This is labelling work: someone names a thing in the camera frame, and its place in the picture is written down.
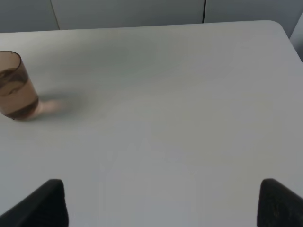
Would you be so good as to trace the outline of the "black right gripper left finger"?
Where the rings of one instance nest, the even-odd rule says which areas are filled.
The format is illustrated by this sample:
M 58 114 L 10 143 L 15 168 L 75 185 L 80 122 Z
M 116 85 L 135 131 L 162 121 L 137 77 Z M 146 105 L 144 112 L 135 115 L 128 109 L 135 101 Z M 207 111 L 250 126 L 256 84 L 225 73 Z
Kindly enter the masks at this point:
M 2 227 L 67 227 L 64 184 L 50 179 L 0 216 Z

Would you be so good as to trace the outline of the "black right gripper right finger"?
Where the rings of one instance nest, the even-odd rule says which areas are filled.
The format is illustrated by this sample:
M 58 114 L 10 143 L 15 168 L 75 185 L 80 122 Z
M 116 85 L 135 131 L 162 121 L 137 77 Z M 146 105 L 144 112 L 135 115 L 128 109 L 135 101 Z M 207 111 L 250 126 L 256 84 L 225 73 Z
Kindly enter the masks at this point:
M 301 227 L 303 199 L 275 179 L 264 179 L 260 186 L 258 227 Z

